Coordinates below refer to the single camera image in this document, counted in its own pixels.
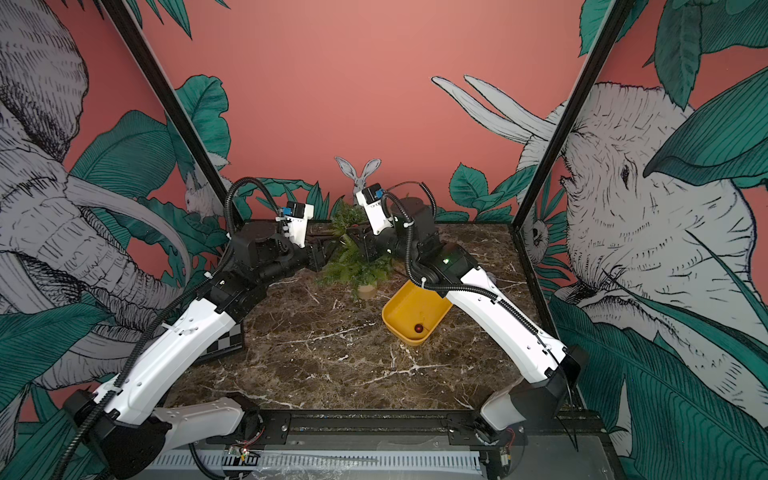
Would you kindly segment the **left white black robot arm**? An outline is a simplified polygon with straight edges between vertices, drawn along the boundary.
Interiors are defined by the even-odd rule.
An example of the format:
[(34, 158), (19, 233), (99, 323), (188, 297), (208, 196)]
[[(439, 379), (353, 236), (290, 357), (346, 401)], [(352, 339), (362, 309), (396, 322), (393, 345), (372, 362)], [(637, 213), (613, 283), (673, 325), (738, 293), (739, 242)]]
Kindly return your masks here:
[(129, 479), (168, 450), (210, 437), (252, 440), (259, 408), (244, 396), (166, 412), (161, 397), (222, 335), (237, 326), (279, 280), (321, 270), (339, 240), (306, 233), (296, 218), (249, 223), (230, 236), (212, 277), (157, 315), (116, 377), (64, 404), (76, 427), (52, 476), (62, 479), (80, 445), (104, 466), (103, 478)]

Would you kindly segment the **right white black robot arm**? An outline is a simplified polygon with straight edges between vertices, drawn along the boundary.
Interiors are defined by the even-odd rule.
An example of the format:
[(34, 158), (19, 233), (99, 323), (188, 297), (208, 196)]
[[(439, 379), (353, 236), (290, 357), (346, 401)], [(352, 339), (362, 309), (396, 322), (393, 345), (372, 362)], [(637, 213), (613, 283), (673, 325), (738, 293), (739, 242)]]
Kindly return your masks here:
[(401, 259), (411, 283), (469, 315), (514, 362), (524, 384), (493, 393), (479, 409), (489, 432), (558, 416), (570, 400), (588, 355), (536, 325), (462, 246), (441, 239), (431, 207), (374, 186), (356, 195), (367, 221), (348, 234), (370, 259)]

